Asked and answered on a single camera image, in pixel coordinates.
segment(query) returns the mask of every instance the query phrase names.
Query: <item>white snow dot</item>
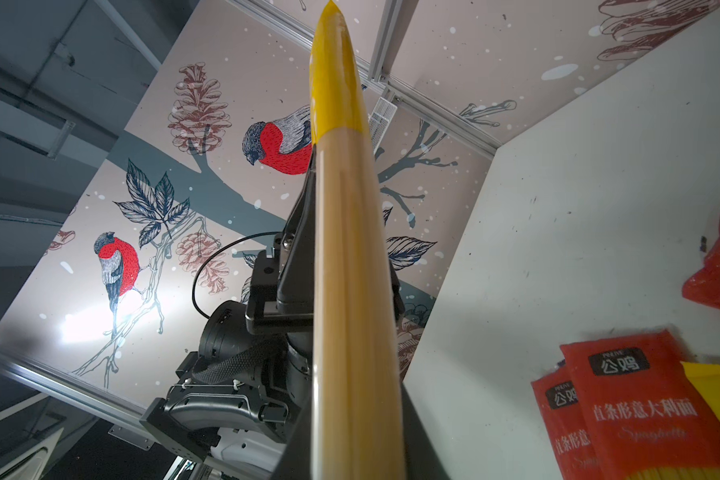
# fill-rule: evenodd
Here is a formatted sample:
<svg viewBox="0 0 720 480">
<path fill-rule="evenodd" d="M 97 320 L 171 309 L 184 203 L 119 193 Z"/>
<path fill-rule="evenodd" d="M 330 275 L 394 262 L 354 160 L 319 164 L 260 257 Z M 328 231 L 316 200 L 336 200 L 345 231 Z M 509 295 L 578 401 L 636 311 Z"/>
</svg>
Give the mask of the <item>white snow dot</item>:
<svg viewBox="0 0 720 480">
<path fill-rule="evenodd" d="M 576 63 L 568 63 L 564 65 L 559 65 L 555 68 L 551 68 L 547 70 L 546 72 L 541 74 L 542 80 L 557 80 L 558 78 L 567 77 L 568 75 L 572 74 L 573 72 L 576 72 L 576 69 L 579 67 Z"/>
</svg>

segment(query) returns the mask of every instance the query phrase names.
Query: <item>dark blue leaf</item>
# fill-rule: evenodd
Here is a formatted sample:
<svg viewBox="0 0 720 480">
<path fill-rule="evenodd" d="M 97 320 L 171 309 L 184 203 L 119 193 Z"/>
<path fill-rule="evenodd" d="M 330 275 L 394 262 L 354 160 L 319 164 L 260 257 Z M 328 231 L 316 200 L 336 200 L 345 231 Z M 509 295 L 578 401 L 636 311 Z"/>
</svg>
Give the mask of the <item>dark blue leaf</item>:
<svg viewBox="0 0 720 480">
<path fill-rule="evenodd" d="M 391 236 L 387 238 L 387 255 L 394 269 L 402 270 L 406 266 L 415 264 L 436 243 L 410 236 Z"/>
<path fill-rule="evenodd" d="M 157 214 L 160 218 L 168 215 L 173 206 L 173 185 L 168 180 L 168 173 L 164 173 L 163 178 L 155 185 L 155 205 Z"/>
<path fill-rule="evenodd" d="M 139 234 L 139 248 L 141 248 L 144 245 L 147 245 L 159 233 L 160 233 L 160 224 L 159 223 L 152 222 L 151 224 L 145 226 L 143 229 L 141 229 L 141 233 Z"/>
<path fill-rule="evenodd" d="M 178 204 L 177 206 L 174 206 L 170 211 L 168 212 L 168 216 L 166 216 L 166 222 L 169 224 L 178 224 L 184 218 L 186 218 L 186 215 L 190 212 L 190 199 L 187 198 L 182 203 Z"/>
<path fill-rule="evenodd" d="M 137 202 L 114 202 L 120 207 L 125 218 L 137 224 L 148 224 L 157 220 L 155 212 Z"/>
<path fill-rule="evenodd" d="M 243 258 L 246 259 L 246 264 L 253 268 L 253 263 L 256 261 L 256 255 L 254 254 L 243 254 Z"/>
<path fill-rule="evenodd" d="M 391 207 L 391 206 L 390 206 L 389 208 L 384 208 L 384 210 L 382 210 L 382 214 L 384 214 L 384 226 L 387 225 L 387 220 L 389 220 L 389 215 L 390 215 L 391 213 L 392 213 L 392 207 Z"/>
<path fill-rule="evenodd" d="M 245 283 L 242 284 L 242 292 L 240 292 L 240 303 L 248 303 L 248 299 L 251 296 L 251 277 L 248 277 Z"/>
<path fill-rule="evenodd" d="M 152 190 L 150 180 L 130 159 L 128 159 L 128 175 L 125 176 L 125 183 L 136 203 L 149 210 L 157 210 L 155 192 Z"/>
</svg>

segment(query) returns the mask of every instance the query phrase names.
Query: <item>white tabletop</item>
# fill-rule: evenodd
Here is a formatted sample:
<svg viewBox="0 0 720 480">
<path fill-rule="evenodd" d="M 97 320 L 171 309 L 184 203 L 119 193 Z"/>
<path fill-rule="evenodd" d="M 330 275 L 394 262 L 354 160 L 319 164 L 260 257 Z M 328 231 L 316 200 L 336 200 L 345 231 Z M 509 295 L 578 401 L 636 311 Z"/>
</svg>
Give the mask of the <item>white tabletop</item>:
<svg viewBox="0 0 720 480">
<path fill-rule="evenodd" d="M 562 343 L 720 357 L 680 294 L 719 208 L 720 10 L 499 149 L 405 379 L 453 479 L 560 477 L 530 382 Z"/>
</svg>

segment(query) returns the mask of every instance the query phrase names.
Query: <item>red-breasted bird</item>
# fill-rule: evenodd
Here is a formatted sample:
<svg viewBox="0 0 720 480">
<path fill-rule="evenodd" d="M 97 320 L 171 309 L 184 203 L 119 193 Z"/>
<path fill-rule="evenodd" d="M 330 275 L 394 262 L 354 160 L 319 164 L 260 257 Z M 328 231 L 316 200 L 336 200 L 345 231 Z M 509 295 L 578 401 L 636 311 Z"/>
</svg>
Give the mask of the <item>red-breasted bird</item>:
<svg viewBox="0 0 720 480">
<path fill-rule="evenodd" d="M 101 281 L 106 287 L 112 310 L 112 338 L 117 334 L 117 302 L 128 290 L 134 288 L 139 275 L 139 257 L 127 242 L 115 237 L 114 232 L 99 235 L 94 242 L 94 252 L 101 262 Z"/>
<path fill-rule="evenodd" d="M 307 172 L 312 156 L 309 105 L 285 118 L 259 121 L 248 127 L 242 152 L 251 165 L 259 161 L 288 175 Z"/>
</svg>

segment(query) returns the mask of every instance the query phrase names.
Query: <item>bird's head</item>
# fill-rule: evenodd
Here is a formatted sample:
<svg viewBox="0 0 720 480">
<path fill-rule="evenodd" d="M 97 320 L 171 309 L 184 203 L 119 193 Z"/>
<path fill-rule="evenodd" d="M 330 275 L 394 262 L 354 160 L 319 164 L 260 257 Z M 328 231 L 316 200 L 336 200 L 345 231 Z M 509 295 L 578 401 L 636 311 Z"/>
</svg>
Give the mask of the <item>bird's head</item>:
<svg viewBox="0 0 720 480">
<path fill-rule="evenodd" d="M 262 148 L 261 134 L 266 123 L 258 121 L 248 127 L 246 136 L 242 138 L 242 152 L 246 156 L 248 162 L 253 165 L 258 160 L 266 156 L 264 148 Z"/>
<path fill-rule="evenodd" d="M 102 235 L 99 235 L 98 238 L 96 238 L 96 241 L 94 242 L 94 252 L 96 255 L 101 252 L 101 249 L 104 248 L 106 245 L 113 244 L 115 242 L 115 232 L 105 232 Z"/>
</svg>

